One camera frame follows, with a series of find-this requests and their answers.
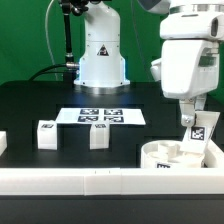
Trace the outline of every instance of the white cube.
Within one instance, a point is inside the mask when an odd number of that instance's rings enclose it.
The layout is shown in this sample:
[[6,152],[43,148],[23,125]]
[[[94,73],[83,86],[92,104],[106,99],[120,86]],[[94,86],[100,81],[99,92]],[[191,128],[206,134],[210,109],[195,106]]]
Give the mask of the white cube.
[[38,149],[57,149],[57,123],[40,120],[37,128]]
[[7,148],[6,132],[0,131],[0,155],[5,151],[6,148]]
[[109,148],[110,122],[96,121],[92,123],[90,129],[90,149]]

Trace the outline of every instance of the white box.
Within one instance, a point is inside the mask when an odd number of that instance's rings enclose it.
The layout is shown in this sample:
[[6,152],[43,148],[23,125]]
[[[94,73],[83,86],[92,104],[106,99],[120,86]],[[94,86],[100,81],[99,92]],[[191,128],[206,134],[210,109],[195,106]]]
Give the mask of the white box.
[[38,149],[57,149],[57,124],[40,120],[37,128]]
[[93,122],[90,129],[90,149],[109,148],[110,139],[110,122],[96,121]]

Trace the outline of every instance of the black and white pattern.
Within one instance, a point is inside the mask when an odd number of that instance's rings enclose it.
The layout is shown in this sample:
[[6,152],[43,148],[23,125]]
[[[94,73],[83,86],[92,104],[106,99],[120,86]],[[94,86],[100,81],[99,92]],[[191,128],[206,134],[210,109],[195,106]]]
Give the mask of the black and white pattern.
[[99,109],[81,109],[81,115],[96,115],[99,114]]
[[157,163],[156,168],[171,168],[171,165],[164,163]]
[[41,128],[52,128],[53,124],[43,124]]
[[119,116],[105,116],[104,120],[109,120],[110,123],[124,123],[124,118]]
[[204,127],[192,127],[191,128],[191,139],[204,141],[205,128]]
[[106,109],[104,115],[123,115],[123,111],[121,109]]
[[78,122],[93,122],[98,121],[98,116],[79,116]]
[[96,124],[95,125],[96,128],[106,128],[105,124]]

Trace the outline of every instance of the warning label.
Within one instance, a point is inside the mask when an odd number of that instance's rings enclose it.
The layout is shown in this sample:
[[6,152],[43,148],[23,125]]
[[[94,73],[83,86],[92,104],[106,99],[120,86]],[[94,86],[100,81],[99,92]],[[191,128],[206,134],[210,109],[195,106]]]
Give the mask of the warning label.
[[109,56],[108,51],[107,51],[105,45],[103,45],[103,46],[100,48],[100,51],[98,52],[97,55],[98,55],[98,56]]

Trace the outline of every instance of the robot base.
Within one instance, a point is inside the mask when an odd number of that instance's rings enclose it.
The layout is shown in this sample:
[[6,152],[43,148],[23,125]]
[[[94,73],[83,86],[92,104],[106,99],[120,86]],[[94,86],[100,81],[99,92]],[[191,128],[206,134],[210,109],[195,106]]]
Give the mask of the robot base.
[[118,87],[88,87],[83,85],[74,84],[75,91],[81,91],[89,94],[95,95],[106,95],[106,94],[117,94],[122,92],[128,92],[130,89],[130,84],[118,86]]

